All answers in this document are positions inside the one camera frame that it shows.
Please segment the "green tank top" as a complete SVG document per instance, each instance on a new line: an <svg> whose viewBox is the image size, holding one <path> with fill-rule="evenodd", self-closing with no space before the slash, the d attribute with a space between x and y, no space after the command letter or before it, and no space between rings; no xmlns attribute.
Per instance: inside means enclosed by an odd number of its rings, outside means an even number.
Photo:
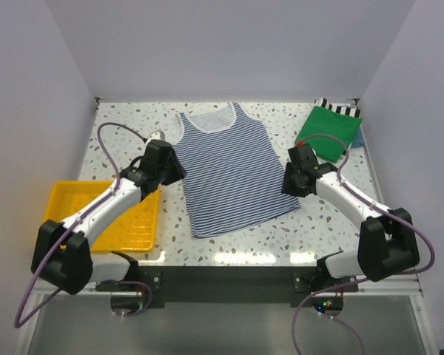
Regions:
<svg viewBox="0 0 444 355"><path fill-rule="evenodd" d="M320 158L336 163L350 146L363 119L314 106L309 113L295 144L307 142Z"/></svg>

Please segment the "blue white striped tank top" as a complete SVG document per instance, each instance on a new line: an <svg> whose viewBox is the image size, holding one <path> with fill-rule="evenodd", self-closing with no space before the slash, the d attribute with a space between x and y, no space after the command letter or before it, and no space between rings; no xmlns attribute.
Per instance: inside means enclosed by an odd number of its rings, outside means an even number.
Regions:
<svg viewBox="0 0 444 355"><path fill-rule="evenodd" d="M282 193L284 168L265 126L238 103L200 115L178 114L174 149L192 236L217 237L300 208Z"/></svg>

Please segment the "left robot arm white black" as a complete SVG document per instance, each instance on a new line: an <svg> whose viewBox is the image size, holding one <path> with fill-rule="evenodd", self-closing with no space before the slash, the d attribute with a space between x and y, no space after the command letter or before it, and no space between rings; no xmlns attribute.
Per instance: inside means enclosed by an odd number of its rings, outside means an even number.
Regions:
<svg viewBox="0 0 444 355"><path fill-rule="evenodd" d="M137 285L136 262L116 251L95 261L91 248L127 210L159 186L175 183L186 174L160 131L147 138L139 161L122 170L108 189L79 212L40 226L31 265L34 279L41 278L68 294L77 294L92 282L112 281L122 290Z"/></svg>

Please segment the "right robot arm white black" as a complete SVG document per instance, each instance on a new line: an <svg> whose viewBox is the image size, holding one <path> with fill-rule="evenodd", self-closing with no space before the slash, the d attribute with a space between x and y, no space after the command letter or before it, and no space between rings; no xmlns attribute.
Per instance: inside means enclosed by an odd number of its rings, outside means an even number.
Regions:
<svg viewBox="0 0 444 355"><path fill-rule="evenodd" d="M308 144L289 150L282 193L328 201L357 227L356 251L320 258L310 281L313 291L332 290L343 279L365 276L377 282L416 267L420 262L411 215L392 210L350 184L332 163L319 163Z"/></svg>

